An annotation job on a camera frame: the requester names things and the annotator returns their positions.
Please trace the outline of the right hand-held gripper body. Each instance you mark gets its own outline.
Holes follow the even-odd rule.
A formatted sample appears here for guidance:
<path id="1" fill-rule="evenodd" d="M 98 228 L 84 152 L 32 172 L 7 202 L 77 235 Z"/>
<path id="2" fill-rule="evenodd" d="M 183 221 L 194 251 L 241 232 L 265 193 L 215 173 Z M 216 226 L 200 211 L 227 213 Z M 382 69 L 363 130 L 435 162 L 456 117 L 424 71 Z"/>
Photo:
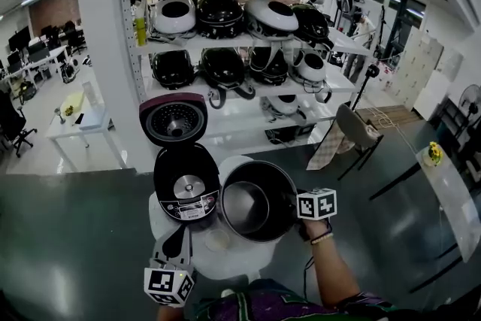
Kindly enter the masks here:
<path id="1" fill-rule="evenodd" d="M 321 221 L 327 227 L 327 235 L 332 232 L 330 219 L 337 214 L 337 193 L 334 189 L 322 188 L 306 191 L 299 189 L 296 195 L 296 214 L 299 235 L 310 241 L 304 224 L 305 220 Z"/>

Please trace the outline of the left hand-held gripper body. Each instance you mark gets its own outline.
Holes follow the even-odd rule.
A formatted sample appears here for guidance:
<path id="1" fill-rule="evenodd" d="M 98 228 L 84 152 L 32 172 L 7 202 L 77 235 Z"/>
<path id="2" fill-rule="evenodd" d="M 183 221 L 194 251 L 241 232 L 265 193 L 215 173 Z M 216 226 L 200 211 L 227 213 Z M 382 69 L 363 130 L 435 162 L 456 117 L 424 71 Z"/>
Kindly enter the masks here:
<path id="1" fill-rule="evenodd" d="M 195 285 L 193 273 L 189 259 L 176 263 L 151 259 L 144 269 L 144 292 L 162 306 L 184 307 Z"/>

